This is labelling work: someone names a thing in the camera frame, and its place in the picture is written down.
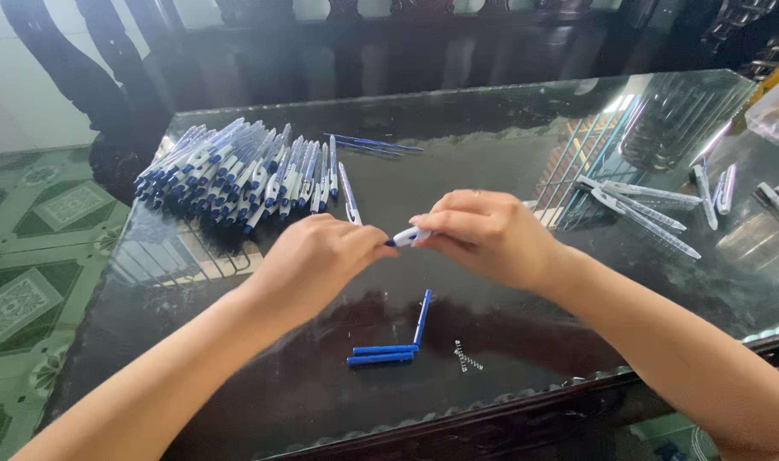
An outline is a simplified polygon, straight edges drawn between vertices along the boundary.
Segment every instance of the hand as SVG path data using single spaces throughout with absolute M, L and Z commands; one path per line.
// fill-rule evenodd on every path
M 302 219 L 275 241 L 255 272 L 236 289 L 287 330 L 310 320 L 358 273 L 381 257 L 397 256 L 388 236 L 371 225 L 323 213 Z
M 456 190 L 409 223 L 437 232 L 413 246 L 435 249 L 473 272 L 538 294 L 558 277 L 552 268 L 568 250 L 516 197 L 502 192 Z

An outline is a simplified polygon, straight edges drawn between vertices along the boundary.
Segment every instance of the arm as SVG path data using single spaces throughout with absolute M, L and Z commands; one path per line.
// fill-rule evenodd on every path
M 416 246 L 588 322 L 727 459 L 779 459 L 779 372 L 690 311 L 562 245 L 517 198 L 459 190 L 411 222 L 437 232 Z
M 12 459 L 159 459 L 244 363 L 313 318 L 369 264 L 395 255 L 386 238 L 329 214 L 291 225 L 239 288 L 99 385 Z

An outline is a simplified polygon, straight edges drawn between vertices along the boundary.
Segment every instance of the glass tabletop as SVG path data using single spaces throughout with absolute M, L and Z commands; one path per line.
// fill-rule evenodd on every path
M 779 333 L 779 215 L 755 194 L 779 184 L 779 148 L 729 131 L 753 82 L 727 70 L 572 80 L 379 98 L 179 113 L 168 137 L 232 120 L 292 124 L 415 145 L 402 158 L 339 147 L 364 223 L 393 235 L 451 190 L 534 200 L 562 242 L 680 303 L 739 340 Z M 731 213 L 713 231 L 701 207 L 650 206 L 688 229 L 702 257 L 671 248 L 573 183 L 640 184 L 696 194 L 738 166 Z M 330 212 L 345 219 L 343 197 Z M 254 271 L 286 224 L 249 239 L 137 202 L 69 351 L 46 422 L 181 327 Z M 239 370 L 169 448 L 174 458 L 266 458 L 527 399 L 630 369 L 558 306 L 468 273 L 427 250 L 369 267 L 322 314 Z M 414 361 L 348 368 L 355 346 L 409 344 L 426 289 L 434 298 Z

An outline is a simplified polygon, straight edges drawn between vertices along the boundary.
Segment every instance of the tiled floor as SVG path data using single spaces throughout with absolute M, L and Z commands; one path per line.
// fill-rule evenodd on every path
M 128 211 L 87 148 L 0 155 L 0 460 L 42 417 Z

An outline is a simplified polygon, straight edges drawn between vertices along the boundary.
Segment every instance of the blue pen refill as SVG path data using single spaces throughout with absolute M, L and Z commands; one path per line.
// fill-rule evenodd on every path
M 427 289 L 424 295 L 424 303 L 420 306 L 420 317 L 418 317 L 418 327 L 415 329 L 415 341 L 412 343 L 420 346 L 420 338 L 424 335 L 424 324 L 426 323 L 426 312 L 429 310 L 429 301 L 432 299 L 432 290 Z
M 353 365 L 365 365 L 367 363 L 405 362 L 407 360 L 412 360 L 414 357 L 415 354 L 412 352 L 357 355 L 355 357 L 347 357 L 347 365 L 351 367 Z
M 418 346 L 415 344 L 395 345 L 395 346 L 369 346 L 353 347 L 353 355 L 376 355 L 381 353 L 403 353 L 418 352 Z

